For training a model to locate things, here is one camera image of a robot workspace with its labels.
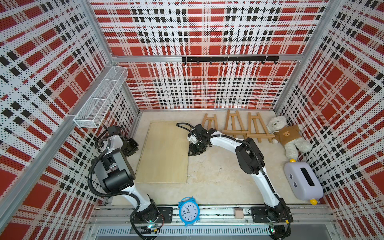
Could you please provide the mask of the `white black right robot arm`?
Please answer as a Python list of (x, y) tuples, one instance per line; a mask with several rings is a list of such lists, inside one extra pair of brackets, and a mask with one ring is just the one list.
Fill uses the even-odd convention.
[(250, 175), (264, 200), (266, 217), (273, 223), (291, 223), (293, 216), (284, 199), (275, 190), (265, 167), (264, 156), (253, 139), (237, 139), (215, 129), (206, 130), (202, 125), (186, 124), (188, 156), (203, 154), (208, 147), (216, 146), (234, 153), (240, 168)]

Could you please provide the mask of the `wooden easel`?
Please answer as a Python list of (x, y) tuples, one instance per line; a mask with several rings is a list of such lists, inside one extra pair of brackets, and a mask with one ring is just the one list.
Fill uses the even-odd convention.
[(222, 133), (232, 135), (234, 138), (246, 138), (248, 131), (245, 128), (239, 111), (227, 110), (225, 127)]
[(208, 114), (205, 114), (203, 117), (202, 126), (207, 127), (207, 130), (209, 129), (219, 130), (217, 115), (213, 114), (212, 116), (209, 116)]
[(260, 113), (252, 114), (248, 112), (248, 131), (246, 137), (257, 140), (258, 143), (261, 143), (263, 140), (272, 143), (273, 135), (267, 130), (267, 125)]

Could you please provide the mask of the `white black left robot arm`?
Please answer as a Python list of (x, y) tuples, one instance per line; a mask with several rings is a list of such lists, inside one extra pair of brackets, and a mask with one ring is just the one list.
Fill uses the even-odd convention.
[(136, 175), (127, 160), (138, 150), (138, 143), (125, 136), (120, 126), (105, 127), (95, 140), (102, 152), (91, 161), (87, 176), (90, 191), (103, 198), (124, 196), (135, 207), (133, 216), (142, 222), (154, 223), (161, 215), (148, 195), (135, 186)]

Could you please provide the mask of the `plywood board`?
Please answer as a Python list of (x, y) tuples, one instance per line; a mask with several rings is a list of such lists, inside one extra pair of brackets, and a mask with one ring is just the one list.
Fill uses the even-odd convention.
[(136, 182), (184, 184), (188, 171), (188, 132), (174, 121), (152, 121), (139, 160)]

